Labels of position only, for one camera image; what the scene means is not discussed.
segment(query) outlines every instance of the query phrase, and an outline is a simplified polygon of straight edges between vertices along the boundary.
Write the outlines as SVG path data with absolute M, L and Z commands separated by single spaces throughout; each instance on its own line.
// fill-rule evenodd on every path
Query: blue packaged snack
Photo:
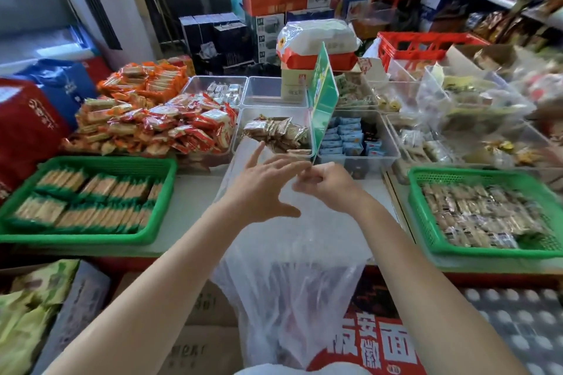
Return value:
M 342 154 L 342 147 L 320 148 L 319 154 Z
M 367 153 L 369 157 L 382 157 L 387 155 L 387 153 L 383 150 L 374 150 L 374 149 L 367 150 Z
M 340 139 L 345 143 L 359 143 L 361 144 L 364 139 L 362 132 L 354 131 L 346 135 L 341 135 Z
M 342 141 L 325 141 L 320 142 L 320 148 L 336 148 L 342 147 Z
M 347 156 L 359 156 L 364 150 L 362 144 L 359 143 L 342 143 L 342 148 Z
M 334 128 L 338 126 L 338 120 L 340 118 L 339 117 L 331 117 L 330 120 L 328 121 L 328 128 Z
M 356 123 L 360 123 L 362 121 L 361 117 L 341 117 L 340 124 L 341 125 L 355 125 Z
M 361 131 L 361 130 L 362 130 L 362 126 L 360 125 L 360 123 L 353 123 L 351 125 L 340 125 L 338 127 L 338 134 L 344 135 L 344 134 L 349 134 L 350 132 L 353 131 Z
M 327 134 L 323 137 L 323 141 L 340 141 L 340 135 L 338 135 L 338 134 Z
M 365 142 L 365 149 L 366 150 L 379 150 L 381 149 L 381 145 L 383 143 L 381 141 L 366 141 Z

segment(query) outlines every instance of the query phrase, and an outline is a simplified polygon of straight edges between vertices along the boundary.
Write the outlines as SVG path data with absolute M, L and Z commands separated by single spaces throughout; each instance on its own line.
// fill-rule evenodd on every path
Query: white plastic bag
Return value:
M 258 143 L 244 138 L 225 174 L 219 199 Z M 262 152 L 260 162 L 272 156 Z M 291 190 L 280 201 L 301 210 L 246 227 L 211 280 L 235 307 L 245 367 L 282 363 L 305 369 L 340 332 L 342 317 L 367 259 L 356 222 L 316 198 Z
M 278 52 L 281 59 L 284 59 L 287 49 L 302 57 L 317 56 L 322 42 L 329 55 L 355 52 L 361 44 L 346 22 L 340 19 L 316 19 L 287 23 L 278 35 Z

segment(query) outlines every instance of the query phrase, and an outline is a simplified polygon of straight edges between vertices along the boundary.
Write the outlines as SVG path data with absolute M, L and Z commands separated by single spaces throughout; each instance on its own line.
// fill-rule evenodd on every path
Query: clear plastic bag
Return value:
M 239 145 L 217 193 L 218 200 L 256 149 Z M 262 152 L 260 162 L 272 156 Z M 301 210 L 240 232 L 211 280 L 235 307 L 245 367 L 283 363 L 306 368 L 340 332 L 342 317 L 366 261 L 368 245 L 356 222 L 314 197 L 292 191 L 280 201 Z

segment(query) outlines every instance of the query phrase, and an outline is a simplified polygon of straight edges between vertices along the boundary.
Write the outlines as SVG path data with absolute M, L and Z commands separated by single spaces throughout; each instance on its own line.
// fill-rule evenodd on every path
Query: blue gift bag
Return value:
M 68 123 L 77 128 L 75 113 L 86 98 L 96 98 L 96 87 L 81 63 L 56 59 L 40 59 L 15 76 L 34 82 L 49 102 Z

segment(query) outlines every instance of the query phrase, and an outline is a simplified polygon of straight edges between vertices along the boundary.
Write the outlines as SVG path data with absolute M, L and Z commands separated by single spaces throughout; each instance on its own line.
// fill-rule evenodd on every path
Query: person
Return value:
M 312 166 L 284 155 L 257 164 L 263 149 L 261 143 L 223 197 L 82 331 L 45 375 L 156 374 L 238 233 L 253 222 L 301 215 L 279 201 L 282 187 L 294 177 L 296 192 L 359 224 L 428 374 L 527 373 L 494 329 L 341 165 Z

